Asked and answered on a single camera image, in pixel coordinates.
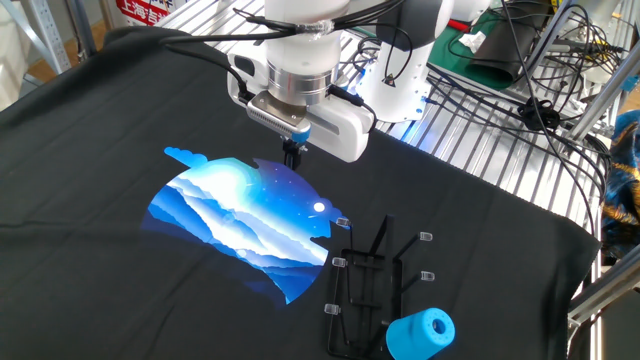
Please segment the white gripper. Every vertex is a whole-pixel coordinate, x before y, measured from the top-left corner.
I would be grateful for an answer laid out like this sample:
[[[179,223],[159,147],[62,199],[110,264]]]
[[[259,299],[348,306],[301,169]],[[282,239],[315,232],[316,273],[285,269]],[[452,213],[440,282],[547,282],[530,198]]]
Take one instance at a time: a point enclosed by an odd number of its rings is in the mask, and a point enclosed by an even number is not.
[[[298,75],[269,62],[265,53],[231,52],[227,55],[245,87],[227,78],[231,99],[248,117],[283,138],[283,163],[296,170],[309,143],[350,163],[368,144],[374,115],[364,101],[336,84],[329,70]]]

